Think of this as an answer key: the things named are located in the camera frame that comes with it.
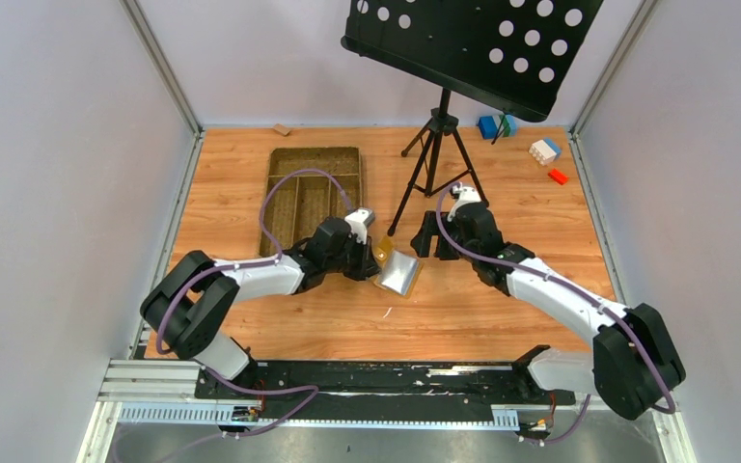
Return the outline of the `yellow leather card holder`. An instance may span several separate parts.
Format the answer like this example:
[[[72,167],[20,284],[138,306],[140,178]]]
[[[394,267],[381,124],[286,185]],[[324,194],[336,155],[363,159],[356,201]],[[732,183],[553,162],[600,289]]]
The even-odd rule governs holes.
[[[373,257],[379,267],[372,279],[375,286],[408,298],[421,274],[423,264],[416,258],[398,250],[390,236],[383,236],[373,245]]]

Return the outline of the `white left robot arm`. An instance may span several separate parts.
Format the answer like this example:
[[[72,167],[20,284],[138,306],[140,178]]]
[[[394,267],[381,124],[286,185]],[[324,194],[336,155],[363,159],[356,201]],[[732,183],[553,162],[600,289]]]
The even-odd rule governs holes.
[[[276,258],[224,260],[192,251],[144,299],[140,315],[180,359],[233,380],[253,360],[222,331],[231,306],[301,294],[320,286],[329,274],[358,282],[375,276],[379,266],[368,235],[373,220],[367,208],[343,218],[328,217],[312,236]]]

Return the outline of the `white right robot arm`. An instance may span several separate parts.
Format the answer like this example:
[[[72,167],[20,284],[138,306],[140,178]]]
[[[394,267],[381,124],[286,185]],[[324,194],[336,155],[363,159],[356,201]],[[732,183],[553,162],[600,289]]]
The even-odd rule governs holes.
[[[686,369],[662,315],[647,303],[629,308],[598,296],[553,270],[526,247],[504,240],[482,203],[454,213],[427,211],[411,246],[420,257],[465,259],[479,280],[556,319],[590,346],[589,353],[545,348],[527,363],[542,390],[598,395],[634,421],[666,402]]]

